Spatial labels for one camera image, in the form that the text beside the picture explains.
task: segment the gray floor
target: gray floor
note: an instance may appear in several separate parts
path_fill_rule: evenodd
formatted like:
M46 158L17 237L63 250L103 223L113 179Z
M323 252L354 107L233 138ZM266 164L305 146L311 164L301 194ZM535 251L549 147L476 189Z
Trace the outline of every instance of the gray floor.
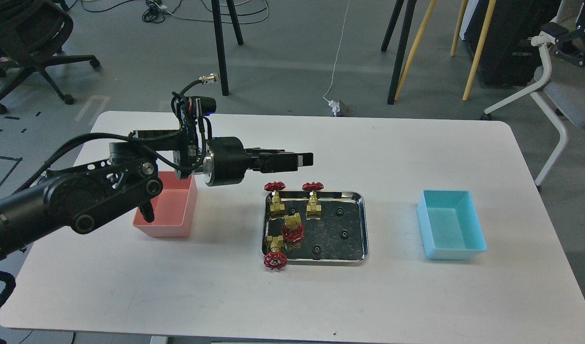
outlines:
M116 3L98 0L87 2L86 7L104 9ZM164 3L171 8L177 1ZM231 95L223 97L218 85L197 87L195 94L216 98L221 113L330 116L322 95L330 84L347 2L278 0L269 4L266 21L242 26L245 45L238 46L233 29L225 27ZM412 32L427 4L428 0L418 1ZM95 54L102 67L95 71L88 63L80 63L50 68L61 89L76 98L74 105L60 102L36 75L4 99L10 113L0 116L0 157L8 157L0 159L0 198L28 178L57 146L89 131L96 114L167 111L172 91L198 76L217 72L212 24L175 18L146 24L141 21L145 7L139 0L105 13L88 13L79 4L72 8L74 32L64 46L65 53ZM261 7L260 0L252 0L238 12ZM379 47L391 10L392 2L386 1L350 4L327 98L341 99L353 107L351 116L475 120L485 107L515 92L476 83L471 99L461 100L470 59L463 45L458 56L449 56L458 4L443 2L435 9L399 102L386 105L397 40L393 39L386 53ZM190 0L184 0L176 14L210 18L200 2ZM262 14L244 20L247 18L260 19ZM557 131L530 98L494 116L511 126L529 170L536 175L558 140ZM544 182L542 198L585 296L585 131L569 122L566 126L570 143ZM76 154L68 154L55 167L70 166ZM16 274L23 259L21 253L14 253L0 262L0 269ZM9 343L19 342L27 333L0 327L0 337ZM71 333L35 331L25 343L67 343L71 337ZM141 335L95 333L79 333L76 339L78 344L149 341Z

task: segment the gray chair seat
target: gray chair seat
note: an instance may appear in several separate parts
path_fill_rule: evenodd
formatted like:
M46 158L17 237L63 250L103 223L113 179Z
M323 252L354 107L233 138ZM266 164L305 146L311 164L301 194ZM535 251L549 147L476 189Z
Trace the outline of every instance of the gray chair seat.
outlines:
M576 67L553 55L551 61L552 76L543 91L572 123L585 129L585 67ZM543 67L537 68L535 80L542 75Z

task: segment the white table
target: white table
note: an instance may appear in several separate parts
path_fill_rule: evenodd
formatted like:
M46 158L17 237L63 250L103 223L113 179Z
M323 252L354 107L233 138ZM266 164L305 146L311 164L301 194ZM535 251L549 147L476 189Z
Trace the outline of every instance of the white table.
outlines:
M188 239L152 239L128 213L94 233L39 240L2 326L220 339L374 343L585 343L585 301L509 127L502 122L213 115L245 146L314 152L314 167L247 172L199 197ZM166 113L107 112L93 131L172 129ZM88 143L76 163L107 157ZM321 181L362 194L360 266L262 265L266 192ZM469 190L488 249L424 257L423 189Z

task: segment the blue plastic bin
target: blue plastic bin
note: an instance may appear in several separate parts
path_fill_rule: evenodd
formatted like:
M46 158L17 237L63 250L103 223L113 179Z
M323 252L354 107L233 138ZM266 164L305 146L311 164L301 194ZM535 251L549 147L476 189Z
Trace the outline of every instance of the blue plastic bin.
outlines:
M424 190L418 219L428 259L469 259L487 249L468 191Z

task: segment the pink plastic bin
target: pink plastic bin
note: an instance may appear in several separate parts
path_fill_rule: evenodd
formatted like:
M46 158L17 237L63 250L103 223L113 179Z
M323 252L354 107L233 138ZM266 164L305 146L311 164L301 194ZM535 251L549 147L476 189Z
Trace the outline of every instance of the pink plastic bin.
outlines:
M179 180L174 172L159 172L159 178L163 192L151 200L154 221L146 222L137 209L133 226L149 237L188 237L197 203L195 179Z

